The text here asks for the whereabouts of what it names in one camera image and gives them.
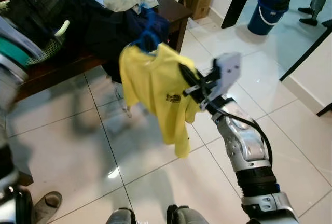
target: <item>slipper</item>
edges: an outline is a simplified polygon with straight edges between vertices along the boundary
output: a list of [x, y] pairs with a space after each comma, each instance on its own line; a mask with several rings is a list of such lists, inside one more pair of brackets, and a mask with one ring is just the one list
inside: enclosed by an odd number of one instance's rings
[[59, 192], [52, 191], [44, 195], [34, 206], [36, 224], [46, 224], [56, 213], [62, 203], [62, 196]]

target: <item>dark wooden table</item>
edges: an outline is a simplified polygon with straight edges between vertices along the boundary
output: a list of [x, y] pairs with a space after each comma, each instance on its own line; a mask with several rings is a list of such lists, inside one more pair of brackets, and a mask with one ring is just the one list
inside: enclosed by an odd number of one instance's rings
[[[158, 13], [171, 23], [169, 45], [180, 52], [187, 21], [192, 12], [175, 0], [158, 2]], [[106, 62], [107, 60], [94, 56], [84, 47], [64, 48], [54, 58], [28, 70], [29, 79], [22, 85], [16, 102]]]

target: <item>laundry basket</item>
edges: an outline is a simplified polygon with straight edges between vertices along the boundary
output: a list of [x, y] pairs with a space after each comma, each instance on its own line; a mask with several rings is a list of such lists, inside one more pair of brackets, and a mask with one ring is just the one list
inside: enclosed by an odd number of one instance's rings
[[[9, 2], [9, 0], [0, 2], [0, 14], [4, 11], [9, 10], [9, 8], [7, 6], [8, 2]], [[65, 20], [63, 25], [61, 26], [61, 28], [54, 34], [54, 36], [57, 38], [64, 39], [65, 32], [69, 26], [69, 23], [70, 23], [69, 20]], [[62, 47], [62, 45], [57, 40], [51, 39], [49, 41], [49, 43], [43, 49], [43, 55], [39, 58], [29, 58], [26, 62], [26, 65], [27, 66], [33, 65], [33, 64], [40, 63], [40, 62], [43, 62], [43, 61], [51, 58], [52, 56], [54, 56], [56, 53], [59, 52], [61, 47]]]

